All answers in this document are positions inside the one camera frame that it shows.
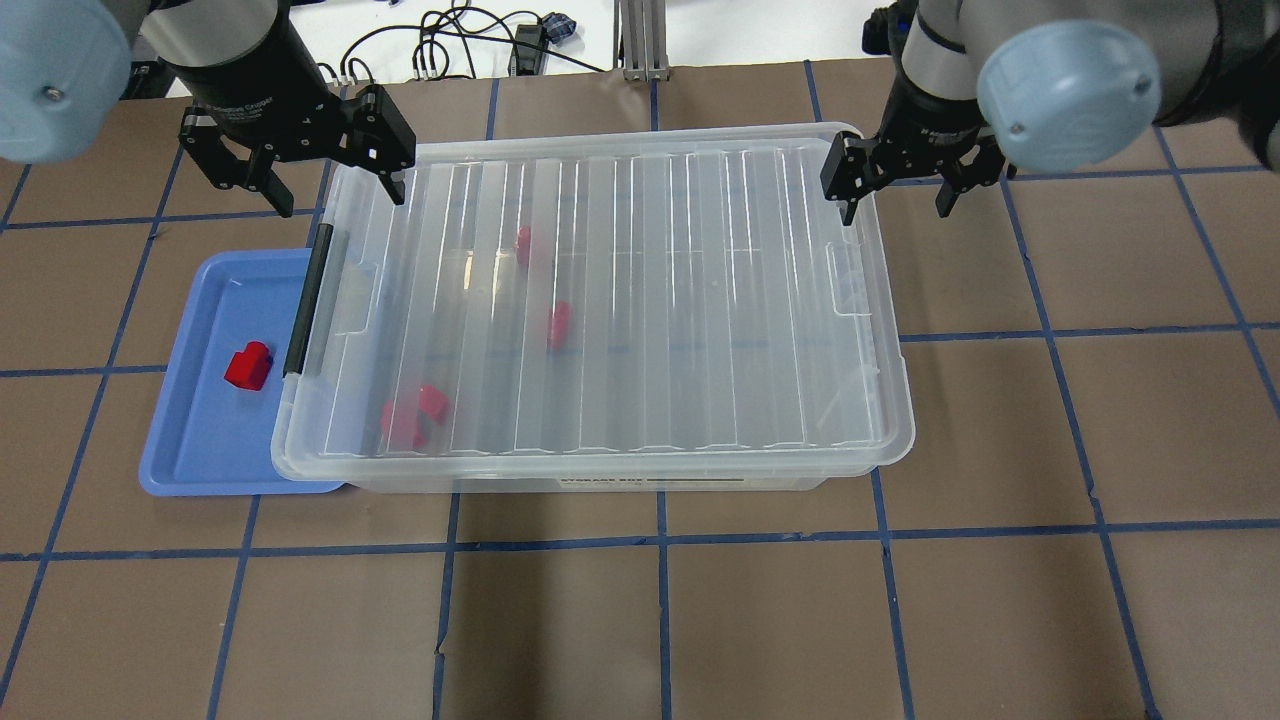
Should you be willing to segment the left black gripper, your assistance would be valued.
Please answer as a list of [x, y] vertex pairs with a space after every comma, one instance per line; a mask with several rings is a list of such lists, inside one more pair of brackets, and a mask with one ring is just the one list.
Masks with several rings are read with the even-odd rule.
[[274, 20], [242, 56], [180, 65], [178, 77], [193, 96], [179, 143], [212, 187], [241, 187], [292, 218], [294, 195], [275, 164], [329, 159], [369, 172], [396, 206], [406, 204], [417, 145], [410, 123], [380, 85], [333, 94], [288, 20]]

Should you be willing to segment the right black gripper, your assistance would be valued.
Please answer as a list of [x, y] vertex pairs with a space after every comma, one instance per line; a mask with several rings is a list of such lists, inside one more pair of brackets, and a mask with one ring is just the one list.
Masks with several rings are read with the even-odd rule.
[[836, 133], [820, 169], [820, 190], [827, 200], [840, 201], [841, 224], [851, 227], [865, 196], [896, 181], [938, 176], [936, 211], [945, 219], [964, 193], [1011, 181], [1018, 172], [975, 99], [942, 99], [895, 85], [877, 133]]

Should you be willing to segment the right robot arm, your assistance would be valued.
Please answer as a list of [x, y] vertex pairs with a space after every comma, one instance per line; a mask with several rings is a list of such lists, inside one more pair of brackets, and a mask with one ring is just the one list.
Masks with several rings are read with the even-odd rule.
[[895, 77], [878, 131], [840, 131], [822, 167], [844, 224], [896, 181], [940, 177], [947, 217], [1020, 170], [1068, 173], [1148, 128], [1219, 118], [1277, 169], [1275, 1], [895, 1], [861, 47]]

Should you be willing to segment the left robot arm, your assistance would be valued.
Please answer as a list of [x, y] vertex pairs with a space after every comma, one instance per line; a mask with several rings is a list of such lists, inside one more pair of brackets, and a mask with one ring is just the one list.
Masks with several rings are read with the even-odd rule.
[[393, 204], [417, 140], [379, 85], [333, 94], [288, 1], [5, 1], [3, 158], [65, 161], [97, 138], [143, 38], [188, 88], [178, 140], [211, 186], [294, 199], [275, 164], [326, 159], [375, 176]]

